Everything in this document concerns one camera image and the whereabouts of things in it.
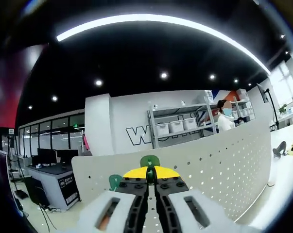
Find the metal shelving unit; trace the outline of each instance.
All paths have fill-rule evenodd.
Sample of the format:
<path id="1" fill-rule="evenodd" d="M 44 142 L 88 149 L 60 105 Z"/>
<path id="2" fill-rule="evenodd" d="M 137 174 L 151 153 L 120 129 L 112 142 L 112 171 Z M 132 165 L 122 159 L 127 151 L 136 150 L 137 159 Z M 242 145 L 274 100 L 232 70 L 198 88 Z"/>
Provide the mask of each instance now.
<path id="1" fill-rule="evenodd" d="M 212 128 L 213 134 L 216 134 L 216 123 L 214 121 L 213 115 L 212 115 L 212 110 L 217 108 L 217 104 L 209 104 L 207 99 L 205 98 L 205 103 L 199 103 L 199 104 L 193 104 L 193 105 L 187 105 L 187 106 L 179 106 L 179 107 L 174 107 L 174 108 L 158 108 L 158 109 L 153 109 L 152 106 L 150 106 L 150 110 L 147 111 L 147 116 L 149 120 L 149 125 L 151 129 L 151 139 L 152 139 L 152 144 L 153 148 L 159 148 L 159 142 L 158 139 L 165 138 L 165 137 L 171 137 L 175 135 L 181 135 L 185 133 L 190 133 L 190 132 L 195 132 L 199 131 L 201 134 L 201 137 L 203 137 L 203 129 L 207 128 Z M 211 124 L 209 125 L 202 125 L 198 111 L 207 111 L 208 115 L 210 116 L 210 122 Z M 162 135 L 158 136 L 157 135 L 157 130 L 155 128 L 155 119 L 161 119 L 161 118 L 167 118 L 167 117 L 172 117 L 172 116 L 177 116 L 177 115 L 182 115 L 182 114 L 190 114 L 194 113 L 196 122 L 198 125 L 198 128 L 192 129 L 192 130 L 184 130 L 181 132 L 177 133 L 169 133 L 167 135 Z"/>

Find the potted plant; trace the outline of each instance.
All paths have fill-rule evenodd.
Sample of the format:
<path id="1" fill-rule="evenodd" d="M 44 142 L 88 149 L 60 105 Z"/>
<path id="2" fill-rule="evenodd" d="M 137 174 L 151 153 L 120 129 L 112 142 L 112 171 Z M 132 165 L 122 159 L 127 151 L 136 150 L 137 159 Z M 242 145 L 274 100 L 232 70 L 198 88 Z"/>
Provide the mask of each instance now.
<path id="1" fill-rule="evenodd" d="M 287 104 L 284 104 L 284 105 L 282 105 L 281 108 L 279 108 L 280 114 L 284 115 L 287 112 L 286 107 L 287 107 Z"/>

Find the person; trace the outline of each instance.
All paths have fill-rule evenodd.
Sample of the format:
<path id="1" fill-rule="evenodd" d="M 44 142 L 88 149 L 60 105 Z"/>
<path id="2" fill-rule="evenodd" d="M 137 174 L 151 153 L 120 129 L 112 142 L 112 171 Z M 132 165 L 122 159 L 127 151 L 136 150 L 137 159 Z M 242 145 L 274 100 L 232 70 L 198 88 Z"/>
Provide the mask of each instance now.
<path id="1" fill-rule="evenodd" d="M 237 121 L 238 121 L 238 124 L 239 124 L 239 125 L 242 125 L 242 124 L 244 123 L 244 120 L 243 120 L 242 117 L 238 118 Z"/>
<path id="2" fill-rule="evenodd" d="M 218 101 L 219 118 L 218 127 L 219 132 L 227 131 L 235 127 L 234 118 L 232 114 L 232 104 L 227 100 Z"/>

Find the floor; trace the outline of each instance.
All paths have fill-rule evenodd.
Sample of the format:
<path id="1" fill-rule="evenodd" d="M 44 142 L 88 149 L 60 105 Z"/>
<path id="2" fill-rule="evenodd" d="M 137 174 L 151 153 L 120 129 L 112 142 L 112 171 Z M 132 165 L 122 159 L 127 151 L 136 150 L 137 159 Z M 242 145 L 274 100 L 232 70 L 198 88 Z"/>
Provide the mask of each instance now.
<path id="1" fill-rule="evenodd" d="M 293 125 L 278 131 L 271 132 L 271 146 L 277 147 L 282 141 L 287 142 L 287 149 L 293 143 Z M 258 229 L 265 229 L 285 205 L 286 200 L 293 195 L 293 156 L 284 156 L 275 159 L 272 156 L 269 186 L 253 206 L 237 221 L 239 224 L 250 225 Z M 18 189 L 25 192 L 24 183 L 17 183 Z M 39 209 L 30 198 L 20 200 L 24 211 L 29 214 L 28 220 L 39 233 L 47 233 L 48 227 Z M 67 211 L 48 213 L 54 226 L 61 232 L 76 227 L 79 220 L 79 212 L 83 209 L 83 203 L 77 202 Z M 57 232 L 48 221 L 50 232 Z"/>

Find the recessed ceiling light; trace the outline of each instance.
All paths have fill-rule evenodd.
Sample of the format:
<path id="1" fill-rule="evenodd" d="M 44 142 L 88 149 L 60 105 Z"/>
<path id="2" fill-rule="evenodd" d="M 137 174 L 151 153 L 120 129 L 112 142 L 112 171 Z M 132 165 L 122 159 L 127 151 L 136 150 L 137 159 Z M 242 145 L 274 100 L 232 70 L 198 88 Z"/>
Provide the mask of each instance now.
<path id="1" fill-rule="evenodd" d="M 53 97 L 52 97 L 52 101 L 53 101 L 53 102 L 57 102 L 57 101 L 58 101 L 58 97 L 57 97 L 57 96 L 53 96 Z"/>
<path id="2" fill-rule="evenodd" d="M 102 80 L 98 79 L 96 81 L 96 86 L 102 86 L 102 84 L 103 84 Z"/>
<path id="3" fill-rule="evenodd" d="M 166 79 L 167 78 L 167 73 L 161 73 L 161 75 L 160 75 L 160 77 L 162 78 L 162 79 Z"/>
<path id="4" fill-rule="evenodd" d="M 133 22 L 133 21 L 153 21 L 153 22 L 171 23 L 171 24 L 177 24 L 177 25 L 190 27 L 190 28 L 197 29 L 199 31 L 206 32 L 236 47 L 237 49 L 239 49 L 240 51 L 248 55 L 250 58 L 252 58 L 260 67 L 262 67 L 262 69 L 266 71 L 267 74 L 269 75 L 271 74 L 269 69 L 253 53 L 251 53 L 245 47 L 237 43 L 235 40 L 203 24 L 196 23 L 196 22 L 189 21 L 182 18 L 172 17 L 172 16 L 161 16 L 161 15 L 152 15 L 152 14 L 131 14 L 131 15 L 111 16 L 111 17 L 101 18 L 101 19 L 97 19 L 97 20 L 93 20 L 93 21 L 81 24 L 79 26 L 76 26 L 72 29 L 67 30 L 64 33 L 59 34 L 56 38 L 58 41 L 62 41 L 75 34 L 81 33 L 83 31 L 86 31 L 92 28 L 114 24 L 114 23 Z"/>

